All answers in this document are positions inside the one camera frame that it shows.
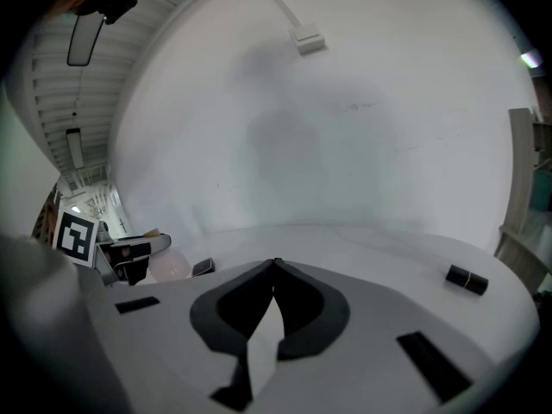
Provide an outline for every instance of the black cylindrical object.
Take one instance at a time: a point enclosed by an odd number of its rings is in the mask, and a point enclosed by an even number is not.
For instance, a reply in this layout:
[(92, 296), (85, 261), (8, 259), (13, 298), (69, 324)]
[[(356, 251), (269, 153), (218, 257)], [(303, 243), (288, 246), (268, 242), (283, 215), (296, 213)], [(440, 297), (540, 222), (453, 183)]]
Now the black cylindrical object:
[(489, 285), (489, 279), (482, 278), (475, 273), (457, 266), (450, 266), (450, 270), (448, 270), (447, 274), (447, 281), (461, 286), (475, 294), (479, 294), (480, 296), (483, 295)]

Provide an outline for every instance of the white cable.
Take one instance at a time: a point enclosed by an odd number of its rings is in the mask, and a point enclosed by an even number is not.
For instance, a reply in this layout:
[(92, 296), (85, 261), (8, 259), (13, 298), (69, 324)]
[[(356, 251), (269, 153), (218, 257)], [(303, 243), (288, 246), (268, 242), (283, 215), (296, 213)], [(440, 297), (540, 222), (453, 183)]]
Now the white cable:
[(287, 19), (290, 21), (290, 23), (293, 25), (294, 28), (298, 28), (302, 25), (301, 21), (293, 14), (292, 10), (289, 9), (287, 4), (285, 4), (284, 0), (273, 0), (280, 9), (282, 9), (282, 12), (285, 14)]

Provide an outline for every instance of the white curved backdrop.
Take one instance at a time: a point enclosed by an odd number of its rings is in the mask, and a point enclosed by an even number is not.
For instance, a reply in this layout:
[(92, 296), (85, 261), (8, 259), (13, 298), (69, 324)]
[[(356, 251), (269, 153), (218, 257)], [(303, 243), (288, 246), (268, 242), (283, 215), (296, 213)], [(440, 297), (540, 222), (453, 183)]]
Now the white curved backdrop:
[(383, 224), (492, 252), (508, 109), (536, 104), (505, 28), (476, 0), (284, 1), (328, 50), (301, 57), (272, 0), (199, 0), (129, 82), (110, 164), (135, 229)]

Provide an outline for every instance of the ceiling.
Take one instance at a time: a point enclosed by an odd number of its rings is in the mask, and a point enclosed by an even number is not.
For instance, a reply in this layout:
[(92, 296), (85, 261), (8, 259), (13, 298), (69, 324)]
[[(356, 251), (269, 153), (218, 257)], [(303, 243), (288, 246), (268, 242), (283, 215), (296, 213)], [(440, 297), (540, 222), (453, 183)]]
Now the ceiling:
[(66, 130), (80, 128), (88, 179), (105, 178), (110, 125), (119, 93), (132, 65), (155, 30), (184, 0), (138, 0), (117, 23), (104, 25), (91, 63), (66, 63), (77, 17), (65, 14), (43, 22), (33, 33), (25, 66), (25, 87), (34, 127), (47, 156), (71, 188), (78, 187), (66, 143)]

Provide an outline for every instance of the ceiling light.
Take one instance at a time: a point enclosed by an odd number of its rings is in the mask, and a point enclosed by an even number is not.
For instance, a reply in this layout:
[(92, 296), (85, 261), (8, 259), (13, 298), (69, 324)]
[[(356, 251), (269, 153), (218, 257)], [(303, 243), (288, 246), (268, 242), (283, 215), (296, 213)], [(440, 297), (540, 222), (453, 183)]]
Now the ceiling light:
[(524, 63), (531, 69), (535, 69), (543, 63), (541, 54), (536, 49), (533, 49), (527, 53), (522, 53), (521, 60), (523, 60)]
[(83, 160), (83, 148), (80, 142), (80, 129), (68, 129), (66, 139), (73, 165), (76, 169), (84, 167), (85, 161)]

